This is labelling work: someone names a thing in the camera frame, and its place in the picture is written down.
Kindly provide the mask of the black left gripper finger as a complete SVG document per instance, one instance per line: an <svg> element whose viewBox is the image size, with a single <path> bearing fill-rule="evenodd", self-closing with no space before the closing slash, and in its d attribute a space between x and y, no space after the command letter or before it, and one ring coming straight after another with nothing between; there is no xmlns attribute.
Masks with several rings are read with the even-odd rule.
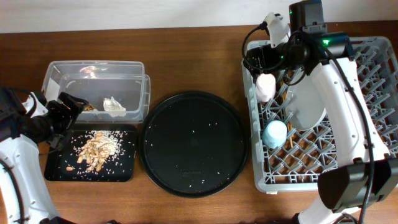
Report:
<svg viewBox="0 0 398 224"><path fill-rule="evenodd" d="M72 121L76 121L78 116L89 105L88 101L74 97L65 92L61 92L58 96L58 99L69 108Z"/></svg>
<svg viewBox="0 0 398 224"><path fill-rule="evenodd" d="M56 134L50 142L49 152L61 151L70 141L74 130L67 130L63 134Z"/></svg>

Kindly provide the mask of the white tissue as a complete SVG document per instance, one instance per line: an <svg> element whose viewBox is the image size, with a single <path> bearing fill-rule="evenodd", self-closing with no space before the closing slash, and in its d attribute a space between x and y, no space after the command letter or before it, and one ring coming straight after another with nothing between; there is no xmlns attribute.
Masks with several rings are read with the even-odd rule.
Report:
<svg viewBox="0 0 398 224"><path fill-rule="evenodd" d="M111 98L104 98L103 108L104 111L113 118L126 115L125 107L123 107L118 101L116 101L113 96Z"/></svg>

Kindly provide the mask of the pink cup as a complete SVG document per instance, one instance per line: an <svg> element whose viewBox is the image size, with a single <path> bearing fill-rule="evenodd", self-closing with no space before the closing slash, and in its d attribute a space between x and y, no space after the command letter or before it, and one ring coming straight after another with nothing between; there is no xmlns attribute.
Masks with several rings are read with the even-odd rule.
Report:
<svg viewBox="0 0 398 224"><path fill-rule="evenodd" d="M263 103L267 103L274 98L276 93L276 80L273 74L260 74L256 79L256 96Z"/></svg>

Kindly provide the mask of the grey plate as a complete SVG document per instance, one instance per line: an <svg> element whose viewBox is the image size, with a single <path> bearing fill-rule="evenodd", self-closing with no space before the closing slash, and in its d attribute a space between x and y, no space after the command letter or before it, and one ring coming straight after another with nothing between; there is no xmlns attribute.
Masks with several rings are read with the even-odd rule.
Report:
<svg viewBox="0 0 398 224"><path fill-rule="evenodd" d="M290 101L285 107L285 112L286 115L292 114L289 122L295 129L312 129L326 116L323 100L312 79L307 75L296 85L288 87L286 99Z"/></svg>

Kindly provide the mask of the blue cup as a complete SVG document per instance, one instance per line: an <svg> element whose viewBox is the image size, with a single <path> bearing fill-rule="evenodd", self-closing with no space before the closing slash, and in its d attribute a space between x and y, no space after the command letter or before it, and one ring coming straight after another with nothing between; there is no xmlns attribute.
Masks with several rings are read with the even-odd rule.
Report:
<svg viewBox="0 0 398 224"><path fill-rule="evenodd" d="M287 139L287 126L282 121L271 121L265 127L262 141L266 147L275 149L285 144Z"/></svg>

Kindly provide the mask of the gold snack wrapper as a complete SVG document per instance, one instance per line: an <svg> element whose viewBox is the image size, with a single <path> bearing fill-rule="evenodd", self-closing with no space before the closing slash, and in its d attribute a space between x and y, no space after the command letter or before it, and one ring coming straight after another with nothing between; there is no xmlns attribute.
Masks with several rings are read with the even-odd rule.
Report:
<svg viewBox="0 0 398 224"><path fill-rule="evenodd" d="M89 103L88 105L86 105L86 106L84 107L83 110L84 110L84 111L94 111L94 110L95 110L95 107L94 107L91 103Z"/></svg>

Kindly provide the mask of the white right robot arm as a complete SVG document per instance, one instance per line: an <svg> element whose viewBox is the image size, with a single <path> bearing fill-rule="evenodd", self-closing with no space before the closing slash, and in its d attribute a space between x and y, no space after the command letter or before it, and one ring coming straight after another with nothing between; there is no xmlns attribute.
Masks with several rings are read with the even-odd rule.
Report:
<svg viewBox="0 0 398 224"><path fill-rule="evenodd" d="M397 61L382 37L330 33L320 1L270 13L242 70L261 192L316 190L294 223L336 223L397 185Z"/></svg>

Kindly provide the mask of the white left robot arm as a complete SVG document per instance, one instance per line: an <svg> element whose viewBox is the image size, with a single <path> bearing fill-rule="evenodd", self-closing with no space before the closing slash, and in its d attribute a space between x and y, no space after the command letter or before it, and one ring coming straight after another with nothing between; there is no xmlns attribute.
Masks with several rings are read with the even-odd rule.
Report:
<svg viewBox="0 0 398 224"><path fill-rule="evenodd" d="M61 150L70 140L83 109L84 99L61 92L47 101L41 92L1 89L1 193L8 223L66 223L44 182L39 162L41 142Z"/></svg>

